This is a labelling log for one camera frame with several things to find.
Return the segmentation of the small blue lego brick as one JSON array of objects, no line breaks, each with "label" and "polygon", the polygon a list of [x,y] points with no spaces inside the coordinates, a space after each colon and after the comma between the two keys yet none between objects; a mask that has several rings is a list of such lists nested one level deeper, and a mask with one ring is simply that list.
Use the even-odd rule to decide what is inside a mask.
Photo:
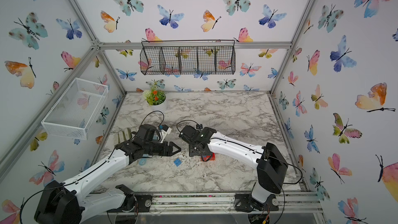
[{"label": "small blue lego brick", "polygon": [[182,161],[181,161],[179,158],[177,158],[177,159],[174,161],[174,165],[175,165],[176,167],[179,167],[181,164],[182,164]]}]

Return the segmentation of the red long lego brick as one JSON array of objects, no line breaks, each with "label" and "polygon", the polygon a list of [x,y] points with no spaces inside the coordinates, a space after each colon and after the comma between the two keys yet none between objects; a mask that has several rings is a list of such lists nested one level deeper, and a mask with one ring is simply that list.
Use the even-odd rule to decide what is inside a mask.
[{"label": "red long lego brick", "polygon": [[215,160],[215,154],[212,153],[212,154],[209,155],[209,156],[201,156],[201,160],[202,160],[203,162],[214,161],[214,160]]}]

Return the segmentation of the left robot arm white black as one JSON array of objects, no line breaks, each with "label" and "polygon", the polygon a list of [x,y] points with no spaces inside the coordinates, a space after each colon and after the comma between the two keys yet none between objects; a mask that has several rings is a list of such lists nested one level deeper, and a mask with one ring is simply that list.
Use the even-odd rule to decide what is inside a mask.
[{"label": "left robot arm white black", "polygon": [[132,137],[119,143],[104,159],[64,182],[52,181],[42,191],[34,220],[39,224],[79,224],[107,211],[136,213],[139,203],[133,190],[118,185],[105,193],[90,196],[101,183],[144,155],[171,157],[181,151],[164,139],[172,129],[143,124]]}]

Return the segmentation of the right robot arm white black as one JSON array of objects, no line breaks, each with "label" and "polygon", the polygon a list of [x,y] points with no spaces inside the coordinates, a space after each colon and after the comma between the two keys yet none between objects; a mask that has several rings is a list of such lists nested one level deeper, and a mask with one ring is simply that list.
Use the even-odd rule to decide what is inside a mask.
[{"label": "right robot arm white black", "polygon": [[204,159],[219,153],[256,170],[258,182],[251,191],[251,198],[256,203],[264,204],[272,199],[272,195],[282,192],[289,165],[276,145],[252,145],[230,138],[212,128],[197,130],[190,125],[179,131],[179,138],[193,150],[191,157],[200,156]]}]

